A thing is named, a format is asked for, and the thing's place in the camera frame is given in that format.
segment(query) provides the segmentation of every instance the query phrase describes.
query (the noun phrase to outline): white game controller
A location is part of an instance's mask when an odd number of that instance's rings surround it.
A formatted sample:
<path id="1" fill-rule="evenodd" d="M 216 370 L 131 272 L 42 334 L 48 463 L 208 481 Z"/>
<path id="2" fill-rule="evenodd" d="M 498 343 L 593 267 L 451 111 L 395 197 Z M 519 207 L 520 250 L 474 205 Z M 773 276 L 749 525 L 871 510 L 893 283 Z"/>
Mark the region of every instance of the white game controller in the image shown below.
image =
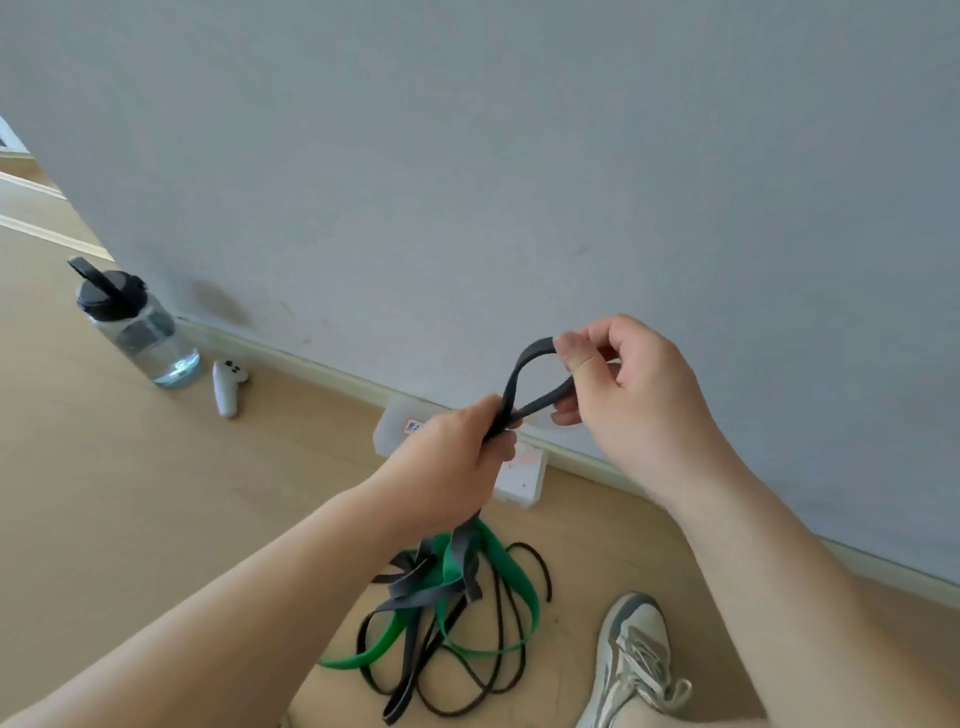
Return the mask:
<path id="1" fill-rule="evenodd" d="M 246 369 L 241 369 L 232 359 L 213 362 L 213 395 L 221 417 L 235 417 L 237 413 L 237 389 L 250 378 Z"/>

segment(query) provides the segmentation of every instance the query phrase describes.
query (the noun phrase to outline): shoe sole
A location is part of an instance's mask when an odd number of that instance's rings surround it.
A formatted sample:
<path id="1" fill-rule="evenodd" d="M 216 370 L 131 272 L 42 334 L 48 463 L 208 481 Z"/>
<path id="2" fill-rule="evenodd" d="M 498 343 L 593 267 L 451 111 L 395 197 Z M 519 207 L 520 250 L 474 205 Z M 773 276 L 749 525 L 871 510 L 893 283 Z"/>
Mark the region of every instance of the shoe sole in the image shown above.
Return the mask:
<path id="1" fill-rule="evenodd" d="M 610 665 L 613 661 L 613 652 L 610 649 L 610 643 L 607 641 L 607 636 L 610 634 L 611 627 L 613 627 L 613 619 L 616 617 L 616 613 L 620 611 L 620 607 L 638 595 L 648 599 L 647 603 L 653 604 L 654 607 L 657 608 L 657 611 L 660 611 L 659 604 L 651 596 L 641 594 L 639 592 L 629 592 L 628 594 L 624 594 L 617 599 L 607 612 L 607 616 L 604 618 L 603 624 L 600 626 L 600 635 L 597 637 L 597 664 L 596 670 L 594 671 L 593 692 L 590 694 L 590 700 L 587 703 L 587 706 L 584 708 L 583 714 L 580 716 L 580 720 L 577 721 L 576 728 L 593 728 L 597 711 L 600 709 L 600 698 L 603 696 L 605 676 L 604 665 Z"/>

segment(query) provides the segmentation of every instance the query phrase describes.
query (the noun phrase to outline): black bottle cap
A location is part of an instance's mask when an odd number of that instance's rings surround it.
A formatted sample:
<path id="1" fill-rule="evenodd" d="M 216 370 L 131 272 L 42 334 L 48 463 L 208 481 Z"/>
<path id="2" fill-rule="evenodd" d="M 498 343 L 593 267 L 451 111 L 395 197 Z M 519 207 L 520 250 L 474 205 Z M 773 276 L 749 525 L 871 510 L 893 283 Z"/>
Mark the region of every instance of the black bottle cap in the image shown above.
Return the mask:
<path id="1" fill-rule="evenodd" d="M 97 321 L 123 321 L 147 305 L 147 285 L 124 271 L 99 271 L 85 258 L 70 258 L 70 267 L 84 282 L 77 291 L 77 306 Z"/>

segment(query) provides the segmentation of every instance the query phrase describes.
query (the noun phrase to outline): hand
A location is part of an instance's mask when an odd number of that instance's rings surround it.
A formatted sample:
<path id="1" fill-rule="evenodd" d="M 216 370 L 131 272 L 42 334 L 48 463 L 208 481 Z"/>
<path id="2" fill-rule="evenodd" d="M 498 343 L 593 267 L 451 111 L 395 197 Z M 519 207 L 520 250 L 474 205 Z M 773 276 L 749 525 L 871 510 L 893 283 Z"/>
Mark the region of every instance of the hand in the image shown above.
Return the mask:
<path id="1" fill-rule="evenodd" d="M 650 496 L 667 505 L 711 469 L 739 462 L 710 415 L 680 350 L 619 314 L 558 336 L 577 391 L 557 403 L 558 425 L 587 425 L 596 444 Z M 608 363 L 619 357 L 620 363 Z"/>
<path id="2" fill-rule="evenodd" d="M 483 442 L 499 406 L 500 397 L 489 395 L 431 418 L 372 478 L 389 499 L 389 512 L 409 524 L 414 538 L 449 531 L 490 500 L 516 444 L 509 431 Z"/>

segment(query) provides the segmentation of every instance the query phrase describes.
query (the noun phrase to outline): resistance band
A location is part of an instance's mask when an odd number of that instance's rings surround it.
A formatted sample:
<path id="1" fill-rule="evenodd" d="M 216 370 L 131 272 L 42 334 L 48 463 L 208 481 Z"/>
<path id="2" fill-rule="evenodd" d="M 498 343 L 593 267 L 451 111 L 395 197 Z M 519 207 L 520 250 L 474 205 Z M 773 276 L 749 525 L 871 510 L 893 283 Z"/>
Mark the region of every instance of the resistance band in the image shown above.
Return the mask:
<path id="1" fill-rule="evenodd" d="M 520 354 L 514 370 L 507 380 L 500 409 L 484 436 L 484 442 L 499 435 L 511 423 L 528 417 L 573 393 L 573 378 L 569 378 L 552 392 L 514 410 L 516 383 L 520 370 L 538 356 L 550 353 L 556 353 L 553 340 L 545 338 L 535 341 Z M 519 548 L 534 556 L 543 571 L 543 578 L 546 582 L 545 598 L 548 602 L 553 595 L 550 573 L 543 559 L 531 546 L 523 543 L 510 544 L 509 546 L 502 545 L 487 525 L 480 520 L 479 516 L 478 512 L 468 521 L 454 528 L 452 532 L 441 533 L 424 539 L 420 542 L 418 548 L 406 549 L 397 554 L 390 563 L 399 569 L 399 573 L 379 574 L 373 578 L 372 583 L 374 584 L 389 585 L 390 598 L 364 618 L 357 633 L 356 654 L 339 660 L 320 660 L 320 665 L 324 667 L 359 669 L 364 680 L 371 688 L 380 694 L 389 695 L 390 699 L 383 711 L 383 720 L 387 725 L 392 725 L 403 715 L 413 698 L 414 692 L 420 695 L 423 704 L 431 713 L 438 716 L 455 717 L 473 710 L 488 695 L 510 690 L 523 675 L 526 668 L 526 644 L 533 637 L 540 624 L 540 600 L 533 584 L 530 583 L 530 579 L 527 578 L 526 573 L 510 555 L 510 552 Z M 483 596 L 476 579 L 481 557 L 486 559 L 491 566 L 496 595 L 498 639 L 497 648 L 493 650 L 469 649 L 456 644 L 449 637 L 450 630 L 453 629 L 453 625 L 456 624 L 467 606 Z M 505 628 L 503 601 L 500 593 L 501 585 L 506 592 L 507 601 L 510 603 L 516 618 L 518 640 L 511 645 L 504 644 Z M 528 632 L 524 632 L 514 594 L 520 597 L 530 613 Z M 458 598 L 458 601 L 447 612 L 447 602 L 454 598 Z M 420 621 L 423 611 L 426 609 L 432 609 L 433 611 L 432 622 L 418 650 Z M 393 614 L 380 638 L 368 646 L 367 633 L 371 619 L 380 612 L 392 612 Z M 373 679 L 371 665 L 383 657 L 404 632 L 406 637 L 404 638 L 403 669 L 400 682 L 393 690 L 384 691 Z M 439 649 L 452 653 L 467 670 L 477 687 L 480 688 L 480 693 L 467 706 L 456 711 L 443 711 L 437 708 L 424 697 L 420 689 L 420 673 Z M 520 653 L 520 661 L 514 677 L 506 686 L 496 688 L 494 682 L 499 675 L 503 655 L 517 650 Z M 470 657 L 495 658 L 489 679 L 484 681 L 476 674 L 468 663 Z"/>

